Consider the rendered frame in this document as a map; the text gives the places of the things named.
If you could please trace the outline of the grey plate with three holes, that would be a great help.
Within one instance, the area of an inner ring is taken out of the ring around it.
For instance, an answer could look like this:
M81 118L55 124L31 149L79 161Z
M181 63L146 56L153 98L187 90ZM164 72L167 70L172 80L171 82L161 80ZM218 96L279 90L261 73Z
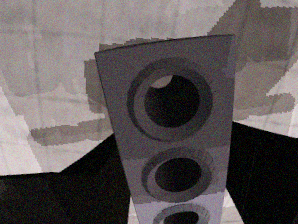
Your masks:
M221 224L235 47L226 34L93 53L138 224Z

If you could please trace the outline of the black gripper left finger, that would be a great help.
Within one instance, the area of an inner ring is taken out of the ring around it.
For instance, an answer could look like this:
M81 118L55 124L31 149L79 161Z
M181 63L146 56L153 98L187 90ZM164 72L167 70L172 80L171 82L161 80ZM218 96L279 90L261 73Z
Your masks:
M0 224L128 224L114 135L60 172L0 176Z

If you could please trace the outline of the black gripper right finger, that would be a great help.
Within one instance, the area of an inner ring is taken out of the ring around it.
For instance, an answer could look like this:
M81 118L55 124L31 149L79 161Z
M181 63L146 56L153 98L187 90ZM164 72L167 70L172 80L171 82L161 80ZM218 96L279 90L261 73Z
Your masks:
M243 224L298 224L298 139L233 121L225 188Z

